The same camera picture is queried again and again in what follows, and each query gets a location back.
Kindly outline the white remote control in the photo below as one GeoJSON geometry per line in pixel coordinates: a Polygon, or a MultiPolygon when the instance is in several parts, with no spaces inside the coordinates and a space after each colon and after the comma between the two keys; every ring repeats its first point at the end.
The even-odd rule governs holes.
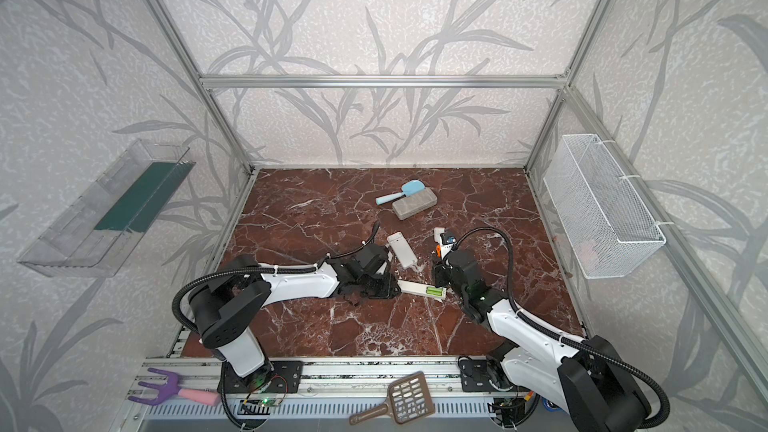
{"type": "Polygon", "coordinates": [[[416,266],[418,259],[401,232],[387,237],[387,242],[403,269],[416,266]]]}

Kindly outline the slim white remote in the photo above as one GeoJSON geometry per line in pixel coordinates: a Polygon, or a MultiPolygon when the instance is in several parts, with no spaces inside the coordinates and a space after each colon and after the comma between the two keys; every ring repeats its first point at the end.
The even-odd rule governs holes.
{"type": "Polygon", "coordinates": [[[399,280],[398,287],[404,294],[432,298],[438,301],[443,301],[447,295],[446,289],[443,287],[435,287],[406,280],[399,280]]]}

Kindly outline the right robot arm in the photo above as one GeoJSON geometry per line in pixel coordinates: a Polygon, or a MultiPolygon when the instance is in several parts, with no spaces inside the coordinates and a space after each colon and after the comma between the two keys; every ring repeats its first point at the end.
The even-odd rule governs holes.
{"type": "Polygon", "coordinates": [[[450,288],[464,314],[506,339],[498,363],[504,387],[523,386],[567,412],[580,431],[636,431],[662,425],[669,397],[648,374],[624,362],[600,336],[567,333],[525,310],[505,290],[488,285],[463,237],[434,232],[432,278],[450,288]]]}

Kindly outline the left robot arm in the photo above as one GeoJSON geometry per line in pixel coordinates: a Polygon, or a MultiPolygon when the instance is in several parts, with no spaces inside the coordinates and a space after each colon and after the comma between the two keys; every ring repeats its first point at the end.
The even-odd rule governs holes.
{"type": "Polygon", "coordinates": [[[239,256],[221,271],[182,286],[171,310],[238,378],[253,382],[271,373],[251,331],[251,322],[264,307],[305,298],[357,295],[388,300],[400,294],[388,249],[368,241],[352,252],[298,266],[267,265],[239,256]]]}

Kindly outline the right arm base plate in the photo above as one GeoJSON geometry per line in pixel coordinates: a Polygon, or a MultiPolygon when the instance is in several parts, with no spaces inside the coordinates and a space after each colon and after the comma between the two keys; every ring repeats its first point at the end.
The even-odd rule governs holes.
{"type": "Polygon", "coordinates": [[[461,388],[466,393],[496,392],[488,372],[488,360],[459,356],[457,359],[461,388]]]}

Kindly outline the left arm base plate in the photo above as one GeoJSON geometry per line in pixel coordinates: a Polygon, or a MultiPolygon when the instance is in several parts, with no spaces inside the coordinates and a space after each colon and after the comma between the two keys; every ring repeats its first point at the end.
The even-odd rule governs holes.
{"type": "Polygon", "coordinates": [[[254,372],[240,377],[229,362],[221,368],[218,393],[277,393],[294,394],[298,392],[302,375],[303,362],[299,360],[267,360],[254,372]]]}

